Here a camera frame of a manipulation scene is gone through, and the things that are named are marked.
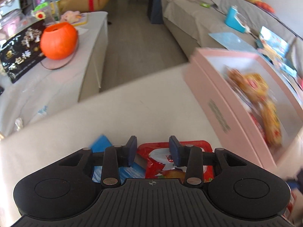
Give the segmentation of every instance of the blue toy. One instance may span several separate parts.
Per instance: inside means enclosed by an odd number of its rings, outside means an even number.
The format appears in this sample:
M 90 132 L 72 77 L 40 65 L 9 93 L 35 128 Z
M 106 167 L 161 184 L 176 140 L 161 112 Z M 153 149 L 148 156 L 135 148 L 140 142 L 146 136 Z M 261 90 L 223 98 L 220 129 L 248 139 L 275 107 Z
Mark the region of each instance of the blue toy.
M 246 25 L 246 20 L 241 14 L 238 13 L 236 6 L 231 6 L 229 8 L 228 13 L 226 15 L 225 24 L 239 32 L 249 33 L 249 28 Z

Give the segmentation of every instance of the stuffed toy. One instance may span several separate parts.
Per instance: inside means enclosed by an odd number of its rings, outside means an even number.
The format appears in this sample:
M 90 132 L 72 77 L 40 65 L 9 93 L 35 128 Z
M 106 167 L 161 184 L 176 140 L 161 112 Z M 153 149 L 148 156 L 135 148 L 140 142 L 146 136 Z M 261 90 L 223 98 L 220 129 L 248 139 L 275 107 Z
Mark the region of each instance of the stuffed toy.
M 78 22 L 82 16 L 80 15 L 79 11 L 73 12 L 73 11 L 66 11 L 60 19 L 60 22 L 68 22 L 70 24 L 73 24 L 75 22 Z

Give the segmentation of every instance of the orange pillow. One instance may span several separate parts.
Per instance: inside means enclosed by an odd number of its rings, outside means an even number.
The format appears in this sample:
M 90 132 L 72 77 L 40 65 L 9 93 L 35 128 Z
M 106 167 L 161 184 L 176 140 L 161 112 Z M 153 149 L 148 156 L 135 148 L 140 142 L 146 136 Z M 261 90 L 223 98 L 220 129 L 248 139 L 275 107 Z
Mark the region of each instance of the orange pillow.
M 260 8 L 263 8 L 267 12 L 275 13 L 275 10 L 265 2 L 255 2 L 255 5 Z

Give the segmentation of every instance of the ribbed black surface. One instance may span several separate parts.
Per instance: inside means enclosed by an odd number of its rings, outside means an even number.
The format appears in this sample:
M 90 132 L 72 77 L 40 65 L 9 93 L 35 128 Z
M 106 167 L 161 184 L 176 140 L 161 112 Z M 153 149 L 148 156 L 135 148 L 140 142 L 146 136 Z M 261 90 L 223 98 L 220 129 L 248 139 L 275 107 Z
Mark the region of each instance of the ribbed black surface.
M 282 217 L 246 221 L 227 216 L 213 207 L 203 191 L 179 180 L 127 179 L 105 189 L 86 212 L 70 219 L 41 221 L 23 216 L 14 227 L 289 227 Z

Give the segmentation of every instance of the orange pumpkin bucket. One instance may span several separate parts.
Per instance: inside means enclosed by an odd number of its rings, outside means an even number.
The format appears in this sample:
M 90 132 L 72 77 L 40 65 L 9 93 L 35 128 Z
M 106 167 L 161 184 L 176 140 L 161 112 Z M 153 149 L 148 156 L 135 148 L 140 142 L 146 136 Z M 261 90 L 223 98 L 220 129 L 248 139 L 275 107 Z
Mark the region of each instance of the orange pumpkin bucket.
M 62 60 L 76 49 L 77 30 L 69 23 L 59 23 L 46 28 L 42 34 L 40 47 L 47 58 Z

